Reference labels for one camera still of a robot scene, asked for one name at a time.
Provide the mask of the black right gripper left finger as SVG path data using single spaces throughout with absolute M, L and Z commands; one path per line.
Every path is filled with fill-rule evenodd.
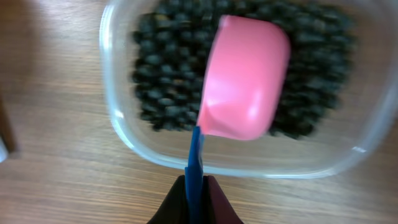
M 147 224 L 188 224 L 184 175 L 177 177 L 159 209 Z

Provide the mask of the pink scoop with blue handle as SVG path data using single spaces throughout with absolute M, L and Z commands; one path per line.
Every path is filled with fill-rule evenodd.
M 221 17 L 185 168 L 190 223 L 201 222 L 204 137 L 251 141 L 265 134 L 274 119 L 289 57 L 289 39 L 279 26 L 239 16 Z

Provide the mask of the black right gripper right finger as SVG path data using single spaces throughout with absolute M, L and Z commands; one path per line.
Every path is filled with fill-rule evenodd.
M 243 224 L 215 177 L 203 177 L 203 223 Z

